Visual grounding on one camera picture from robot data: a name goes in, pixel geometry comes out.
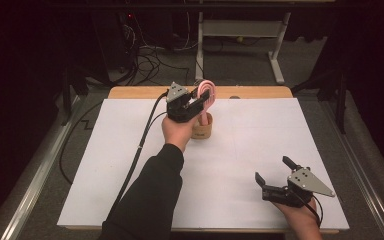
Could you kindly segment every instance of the white board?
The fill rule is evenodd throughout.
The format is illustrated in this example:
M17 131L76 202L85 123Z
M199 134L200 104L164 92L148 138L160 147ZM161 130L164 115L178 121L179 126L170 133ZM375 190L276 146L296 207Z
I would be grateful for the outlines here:
M100 227L123 184L155 100L107 99L70 189L58 225ZM165 111L161 101L155 115ZM183 187L173 229L281 230L287 223L261 199L255 172L266 184L287 184L288 156L334 190L299 103L285 99L217 99L209 109L214 123L206 140L191 139L185 151ZM164 138L160 117L147 136L131 182ZM348 229L338 198L316 194L322 229Z

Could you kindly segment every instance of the silver metal bracket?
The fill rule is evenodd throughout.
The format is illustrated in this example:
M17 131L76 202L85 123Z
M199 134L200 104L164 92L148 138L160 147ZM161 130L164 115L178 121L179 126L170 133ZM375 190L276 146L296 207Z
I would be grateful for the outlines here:
M301 168L292 175L288 176L288 181L303 190L320 193L329 197L335 196L335 192L327 187L307 168Z
M169 103L187 93L188 89L173 82L170 86L170 89L168 90L166 101Z

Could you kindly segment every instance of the human hand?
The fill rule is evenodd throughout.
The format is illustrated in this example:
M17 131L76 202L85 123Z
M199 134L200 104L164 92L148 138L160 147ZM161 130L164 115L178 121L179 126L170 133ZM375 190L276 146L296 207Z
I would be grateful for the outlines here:
M199 114L188 122L177 123L166 116L161 124L165 143L173 144L184 152L186 144L192 136L192 128L198 117Z
M285 215L286 221L295 232L298 239L319 240L322 236L317 225L317 217L306 207L301 208L289 207L280 203L273 204ZM316 210L316 202L314 198L308 203Z

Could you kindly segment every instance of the cable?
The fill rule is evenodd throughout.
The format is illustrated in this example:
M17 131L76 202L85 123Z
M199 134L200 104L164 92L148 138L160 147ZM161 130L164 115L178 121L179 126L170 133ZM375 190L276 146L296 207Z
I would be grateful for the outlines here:
M189 50L189 49L192 49L192 48L195 48L196 46L198 46L198 41L196 43L194 43L192 46L190 47L186 47L186 48L180 48L180 49L173 49L174 51L184 51L184 50Z
M308 203L306 203L297 193L295 193L294 191L291 191L291 192L295 195L295 197L297 197L304 204L304 206L308 208L308 210L310 210L310 212L314 214L314 216L316 216L317 226L320 228L320 225L322 224L322 219L319 217L319 214L317 214L316 210L314 210L314 208L312 208ZM323 216L323 209L321 208L321 205L320 205L320 210Z
M168 93L168 90L165 93L161 94L157 98L157 100L155 101L154 107L152 108L151 114L149 115L148 122L146 123L145 129L143 131L142 138L141 138L141 140L139 142L138 149L136 150L136 154L135 154L135 157L133 159L132 165L130 166L129 172L127 173L126 179L124 180L123 186L121 187L120 192L118 193L118 196L115 199L114 204L111 207L110 212L108 213L107 220L109 220L111 218L111 215L114 212L114 210L116 209L116 207L118 205L118 202L120 202L121 197L123 196L124 192L126 191L127 185L129 184L129 181L132 178L133 172L134 172L134 170L136 168L136 164L137 164L137 162L139 160L140 153L142 152L142 148L143 148L143 145L145 143L146 136L148 135L149 128L151 126L152 116L154 115L154 112L155 112L155 109L157 108L158 103L160 102L160 100L163 97L167 96L167 93Z
M191 33L191 24L190 24L190 19L189 19L189 12L186 12L186 17L188 19L188 38L186 39L185 46L183 48L178 49L178 50L183 50L186 49L189 43L189 38L190 38L190 33Z
M161 59L158 57L157 50L155 50L155 58L158 59L158 61L159 61L159 63L160 63L161 65L164 65L164 66L166 66L166 67L173 68L173 69L186 70L186 75L185 75L185 86L187 85L187 83L188 83L189 68L186 68L186 67L174 67L174 66L171 66L171 65L168 65L168 64L164 63L164 62L161 61Z
M201 72L202 72L202 78L205 79L204 69L202 69L201 64L199 64L197 57L195 57L195 63L196 63L196 65L199 67L199 69L201 69Z
M89 110L87 110L80 118L79 120L77 120L77 122L74 124L74 126L71 128L70 132L68 133L67 137L65 138L64 140L64 143L62 145L62 149L61 149L61 153L60 153L60 156L59 156L59 160L58 160L58 165L59 165L59 169L61 171L61 174L62 176L65 178L65 180L70 184L72 185L73 184L73 181L71 181L67 175L65 174L64 172L64 169L62 167L62 156L64 155L64 151L65 151L65 148L67 146L67 143L68 143L68 140L71 138L71 134L74 132L74 129L76 129L77 125L83 120L83 118L88 114L90 113L94 108L96 108L97 106L101 105L103 103L103 101L95 104L94 106L92 106L91 108L89 108Z
M139 22L138 22L138 20L136 19L136 14L133 13L133 16L134 16L133 18L135 19L135 22L136 22L136 26L137 26L138 29L139 29L140 37L142 38L142 42L143 42L143 44L145 44L145 46L148 46L148 47L149 47L149 45L145 42L145 37L143 36L144 34L143 34L143 31L142 31L142 28L140 27Z
M152 126L152 124L155 122L155 120L157 120L159 117L161 117L161 116L162 116L163 114L165 114L165 113L167 113L167 112L162 112L162 113L158 114L158 115L152 120L151 124L149 124L148 131L149 131L149 129L151 129L151 126Z
M136 84L133 84L133 82L132 82L132 85L134 85L134 86L137 86L137 85L139 85L139 84L141 84L141 83L143 83L143 82L146 82L146 81L148 81L148 80L151 80L153 77L155 77L155 76L158 74L158 72L159 72L159 66L160 66L159 63L151 61L151 59L149 59L149 58L146 57L146 56L141 56L141 55L139 55L138 57L143 57L143 58L148 59L148 63L151 64L152 68L151 68L151 70L140 70L139 73L140 73L142 76L144 76L145 78L142 79L142 80L140 80L140 81L137 82ZM145 75L142 73L142 71L149 71L149 73L145 76Z
M317 199L316 196L313 196L313 197L314 197L314 199L316 199L316 201L317 201L317 203L319 204L319 207L320 207L320 225L321 225L322 222L323 222L323 207L322 207L322 204L320 203L319 199Z
M123 76L119 77L117 80L114 80L111 82L114 83L115 86L120 86L121 82L126 81L126 80L131 79L131 78L134 78L137 74L137 70L138 70L138 68L137 68L136 64L133 63L131 68L129 68L127 73L125 73ZM98 88L104 88L104 89L112 88L112 86L108 86L107 84L104 84L104 83L93 82L87 78L86 78L86 84L88 84L90 86L98 87Z
M125 36L126 40L129 40L130 33L132 33L132 44L131 44L131 46L129 48L129 49L132 49L133 46L135 45L136 40L137 40L135 31L133 30L133 28L131 28L130 26L128 26L126 24L124 24L123 27L125 27L125 28L127 28L129 30L129 32L127 33L127 36Z

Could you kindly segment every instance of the human arm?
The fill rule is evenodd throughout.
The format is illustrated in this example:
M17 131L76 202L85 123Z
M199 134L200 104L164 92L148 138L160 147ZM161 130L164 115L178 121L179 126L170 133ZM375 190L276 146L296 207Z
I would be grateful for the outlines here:
M284 215L291 229L300 240L320 240L319 227L316 216L305 206L301 208L289 207L279 203L273 203ZM308 203L316 209L314 198Z
M99 240L169 239L173 211L182 187L182 152L192 135L193 123L177 124L167 117L163 120L164 146L145 163L112 215L102 224Z

